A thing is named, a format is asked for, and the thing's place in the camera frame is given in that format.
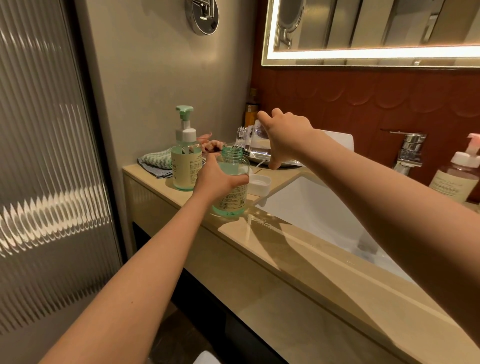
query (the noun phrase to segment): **countertop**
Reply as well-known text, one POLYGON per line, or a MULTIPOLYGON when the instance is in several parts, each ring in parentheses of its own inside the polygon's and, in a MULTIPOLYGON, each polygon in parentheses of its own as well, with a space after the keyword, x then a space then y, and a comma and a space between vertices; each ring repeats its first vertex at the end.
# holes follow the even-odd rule
MULTIPOLYGON (((271 193, 312 176, 307 168, 253 170, 272 178, 271 193)), ((192 195, 139 165, 123 171, 174 207, 192 195)), ((425 364, 480 363, 480 349, 419 286, 255 207, 260 197, 247 199, 240 217, 208 213, 202 225, 386 348, 425 364)))

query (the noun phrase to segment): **vanity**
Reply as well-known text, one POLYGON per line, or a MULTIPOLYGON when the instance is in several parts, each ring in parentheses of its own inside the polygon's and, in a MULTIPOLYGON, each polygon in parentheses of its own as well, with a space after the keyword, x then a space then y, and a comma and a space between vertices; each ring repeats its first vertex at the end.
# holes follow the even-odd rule
MULTIPOLYGON (((480 363, 473 341, 398 266, 356 251, 361 225, 307 168, 253 172, 271 177, 270 195, 249 194, 236 218, 208 213, 184 271, 279 362, 480 363)), ((139 165, 123 178, 129 225, 149 237, 191 196, 139 165)))

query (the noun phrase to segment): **soap dish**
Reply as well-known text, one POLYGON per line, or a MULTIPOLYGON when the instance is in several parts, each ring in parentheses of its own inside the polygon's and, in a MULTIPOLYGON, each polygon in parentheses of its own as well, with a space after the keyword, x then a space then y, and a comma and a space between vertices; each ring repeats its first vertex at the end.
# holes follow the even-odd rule
POLYGON ((270 193, 271 185, 272 179, 270 177, 251 174, 247 192, 255 196, 265 197, 270 193))

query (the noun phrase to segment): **floor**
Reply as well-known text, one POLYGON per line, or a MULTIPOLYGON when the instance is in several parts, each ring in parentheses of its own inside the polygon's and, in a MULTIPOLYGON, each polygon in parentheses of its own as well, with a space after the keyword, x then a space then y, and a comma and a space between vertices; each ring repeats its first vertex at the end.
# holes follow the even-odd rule
POLYGON ((147 364, 192 364, 204 350, 215 355, 210 343, 177 310, 160 325, 147 364))

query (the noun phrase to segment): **forearm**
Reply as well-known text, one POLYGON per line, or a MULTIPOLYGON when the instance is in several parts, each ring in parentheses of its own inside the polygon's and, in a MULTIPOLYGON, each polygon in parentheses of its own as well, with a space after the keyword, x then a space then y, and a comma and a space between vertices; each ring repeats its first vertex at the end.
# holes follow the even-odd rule
POLYGON ((372 237, 470 336, 480 296, 480 218, 466 207, 324 134, 298 158, 350 208, 372 237))
POLYGON ((209 203, 193 196, 107 283, 42 364, 141 363, 209 203))

